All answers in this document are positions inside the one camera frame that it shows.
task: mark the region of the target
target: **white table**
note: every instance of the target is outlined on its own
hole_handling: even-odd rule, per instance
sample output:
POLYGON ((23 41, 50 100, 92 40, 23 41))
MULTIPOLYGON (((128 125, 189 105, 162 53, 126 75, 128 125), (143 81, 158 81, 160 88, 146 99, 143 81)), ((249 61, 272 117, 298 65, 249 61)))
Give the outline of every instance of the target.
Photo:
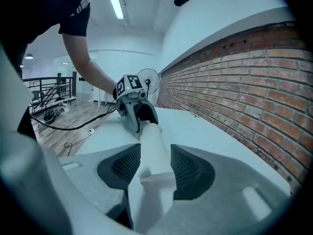
MULTIPOLYGON (((289 184, 272 167, 215 125, 201 117, 194 117, 187 111, 156 108, 156 113, 169 153, 171 144, 180 144, 238 159, 261 173, 287 195, 290 194, 289 184)), ((114 112, 76 154, 139 143, 139 134, 130 132, 125 124, 126 119, 114 112)))

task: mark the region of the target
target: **white ceiling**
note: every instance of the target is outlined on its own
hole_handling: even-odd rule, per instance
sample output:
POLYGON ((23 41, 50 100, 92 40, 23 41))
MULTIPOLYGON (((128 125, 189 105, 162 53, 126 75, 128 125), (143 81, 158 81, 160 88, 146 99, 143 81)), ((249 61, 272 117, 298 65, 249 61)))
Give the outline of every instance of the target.
POLYGON ((173 0, 120 0, 124 20, 116 18, 110 0, 91 0, 90 24, 133 27, 164 33, 179 10, 173 0))

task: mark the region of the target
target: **chair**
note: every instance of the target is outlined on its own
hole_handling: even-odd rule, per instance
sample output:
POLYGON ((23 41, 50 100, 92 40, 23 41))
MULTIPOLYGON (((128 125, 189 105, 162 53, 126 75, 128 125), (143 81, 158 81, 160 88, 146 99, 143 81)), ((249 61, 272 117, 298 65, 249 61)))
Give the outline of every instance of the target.
POLYGON ((43 109, 43 106, 45 105, 44 104, 45 94, 42 91, 32 91, 32 93, 34 97, 30 104, 32 106, 32 114, 33 114, 38 105, 40 105, 41 110, 43 109))

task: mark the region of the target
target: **electric fan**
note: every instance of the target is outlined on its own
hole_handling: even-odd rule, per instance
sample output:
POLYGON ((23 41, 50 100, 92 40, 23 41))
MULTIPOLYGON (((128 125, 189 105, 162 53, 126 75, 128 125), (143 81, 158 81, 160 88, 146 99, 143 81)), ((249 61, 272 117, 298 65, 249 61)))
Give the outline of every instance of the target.
POLYGON ((143 69, 137 75, 142 88, 147 92, 147 98, 149 94, 155 93, 160 87, 161 79, 154 69, 143 69))

